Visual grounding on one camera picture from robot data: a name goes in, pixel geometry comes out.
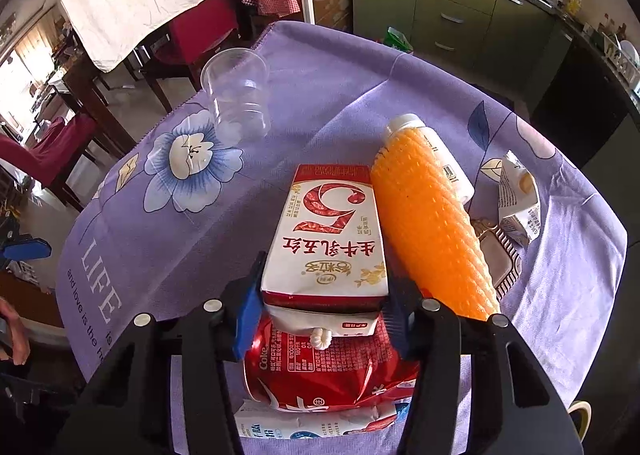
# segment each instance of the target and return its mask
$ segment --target person's hand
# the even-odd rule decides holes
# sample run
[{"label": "person's hand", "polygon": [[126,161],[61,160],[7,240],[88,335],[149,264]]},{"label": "person's hand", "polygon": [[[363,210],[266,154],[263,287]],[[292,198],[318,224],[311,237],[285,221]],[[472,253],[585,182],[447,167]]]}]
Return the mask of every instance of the person's hand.
[{"label": "person's hand", "polygon": [[[20,315],[9,305],[9,302],[0,297],[0,316],[2,316],[9,326],[9,339],[11,348],[14,351],[14,365],[23,365],[31,353],[27,330],[24,328]],[[0,360],[7,359],[8,356],[0,348]]]}]

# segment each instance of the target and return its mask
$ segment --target red chair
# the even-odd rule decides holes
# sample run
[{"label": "red chair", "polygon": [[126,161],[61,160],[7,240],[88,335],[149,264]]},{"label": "red chair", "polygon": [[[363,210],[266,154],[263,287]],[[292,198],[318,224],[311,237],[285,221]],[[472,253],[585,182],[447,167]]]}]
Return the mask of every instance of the red chair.
[{"label": "red chair", "polygon": [[31,149],[0,134],[0,157],[40,182],[61,202],[82,211],[84,206],[66,179],[96,133],[95,121],[86,114],[76,114],[66,125],[57,117]]},{"label": "red chair", "polygon": [[[167,114],[173,109],[158,80],[188,78],[197,92],[202,88],[200,69],[237,28],[236,0],[203,0],[156,29],[136,47],[134,53],[142,64],[139,72]],[[155,48],[163,38],[168,41]]]}]

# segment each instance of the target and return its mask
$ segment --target purple tablecloth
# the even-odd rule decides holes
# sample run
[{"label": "purple tablecloth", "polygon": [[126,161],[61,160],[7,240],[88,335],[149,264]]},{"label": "purple tablecloth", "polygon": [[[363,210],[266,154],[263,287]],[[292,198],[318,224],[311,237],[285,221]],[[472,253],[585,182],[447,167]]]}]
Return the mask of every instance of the purple tablecloth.
[{"label": "purple tablecloth", "polygon": [[[56,294],[85,377],[136,314],[181,315],[245,275],[258,249],[270,246],[298,164],[371,164],[389,118],[414,112],[474,182],[472,218],[497,219],[492,159],[511,149],[536,178],[542,234],[521,251],[522,275],[501,307],[570,403],[607,326],[626,249],[625,230],[580,171],[503,105],[418,58],[287,21],[274,24],[257,51],[270,68],[273,124],[264,141],[224,149],[200,92],[111,169],[76,220]],[[203,155],[186,165],[196,150]],[[180,358],[173,366],[174,442],[185,452]],[[237,406],[245,395],[241,367],[227,374]],[[463,363],[454,453],[465,447],[469,406]],[[401,429],[242,444],[248,454],[355,455],[374,446],[385,454],[395,451]]]}]

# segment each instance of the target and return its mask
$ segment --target plastic cup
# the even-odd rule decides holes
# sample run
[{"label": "plastic cup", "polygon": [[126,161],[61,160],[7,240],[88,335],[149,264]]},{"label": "plastic cup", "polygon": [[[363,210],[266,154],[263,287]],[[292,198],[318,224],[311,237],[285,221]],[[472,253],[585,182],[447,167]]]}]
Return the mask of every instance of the plastic cup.
[{"label": "plastic cup", "polygon": [[200,82],[209,96],[216,136],[227,146],[262,139],[271,128],[267,63],[254,51],[234,48],[213,56]]}]

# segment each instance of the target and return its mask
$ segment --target green bag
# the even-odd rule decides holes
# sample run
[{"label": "green bag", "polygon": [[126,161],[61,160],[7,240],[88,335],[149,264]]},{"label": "green bag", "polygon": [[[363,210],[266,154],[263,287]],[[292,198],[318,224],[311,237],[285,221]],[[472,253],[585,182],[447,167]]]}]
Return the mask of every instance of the green bag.
[{"label": "green bag", "polygon": [[386,35],[382,40],[382,44],[408,54],[412,54],[414,52],[414,48],[411,46],[404,34],[393,27],[389,27],[386,30]]}]

